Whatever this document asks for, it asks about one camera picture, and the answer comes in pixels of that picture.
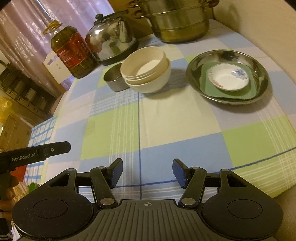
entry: white bowl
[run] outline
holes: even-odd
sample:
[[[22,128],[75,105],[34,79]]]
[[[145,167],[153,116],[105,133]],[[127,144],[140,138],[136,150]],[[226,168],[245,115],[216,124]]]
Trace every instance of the white bowl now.
[[[249,83],[248,74],[235,64],[217,64],[208,69],[207,76],[217,88],[238,91]]]
[[[126,84],[133,90],[140,92],[140,93],[155,93],[159,90],[161,90],[165,84],[168,82],[170,79],[170,74],[171,74],[171,65],[169,63],[169,66],[167,70],[158,78],[155,80],[152,80],[146,84],[142,85],[131,85],[128,83],[125,79]]]
[[[136,80],[127,78],[124,76],[124,79],[131,85],[142,85],[142,84],[146,84],[150,81],[153,81],[154,79],[157,79],[158,77],[160,77],[164,72],[166,72],[166,70],[168,69],[168,66],[170,64],[170,60],[168,58],[166,58],[166,62],[165,62],[165,67],[164,68],[159,68],[156,72],[154,72],[151,75],[148,75],[146,77],[143,78],[139,78]]]
[[[120,72],[125,78],[138,79],[165,69],[166,55],[161,48],[145,47],[130,54],[122,63]]]

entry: person's hand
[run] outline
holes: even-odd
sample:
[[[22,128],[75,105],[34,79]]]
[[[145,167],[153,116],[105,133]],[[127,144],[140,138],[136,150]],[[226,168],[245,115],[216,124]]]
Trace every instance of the person's hand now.
[[[6,218],[8,221],[12,221],[11,210],[15,205],[13,198],[15,197],[15,192],[12,187],[17,186],[19,183],[17,177],[10,177],[10,188],[6,190],[6,200],[0,200],[0,209],[3,211],[0,213],[0,218]]]

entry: silver bolt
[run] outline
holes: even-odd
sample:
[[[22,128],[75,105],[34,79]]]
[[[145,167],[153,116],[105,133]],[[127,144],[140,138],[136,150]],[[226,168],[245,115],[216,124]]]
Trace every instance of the silver bolt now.
[[[193,198],[187,197],[183,198],[181,200],[181,203],[183,203],[184,205],[193,205],[195,203],[195,200]]]
[[[113,204],[115,201],[114,201],[113,198],[106,197],[106,198],[101,199],[100,202],[101,202],[103,205],[111,205],[111,204]]]

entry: pink curtain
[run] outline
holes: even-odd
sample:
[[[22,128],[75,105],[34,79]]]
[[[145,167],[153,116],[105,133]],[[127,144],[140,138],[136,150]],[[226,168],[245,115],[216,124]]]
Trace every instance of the pink curtain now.
[[[51,36],[42,34],[50,17],[77,28],[85,37],[95,16],[113,13],[113,9],[107,0],[39,1],[45,11],[38,0],[12,0],[0,11],[0,50],[24,74],[58,97],[62,92],[42,64],[51,52]]]

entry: bottle label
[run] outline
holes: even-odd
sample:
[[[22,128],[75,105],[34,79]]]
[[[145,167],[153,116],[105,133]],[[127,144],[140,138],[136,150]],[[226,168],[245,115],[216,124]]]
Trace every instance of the bottle label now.
[[[68,43],[56,51],[57,56],[68,69],[79,65],[91,51],[79,33],[75,33]]]

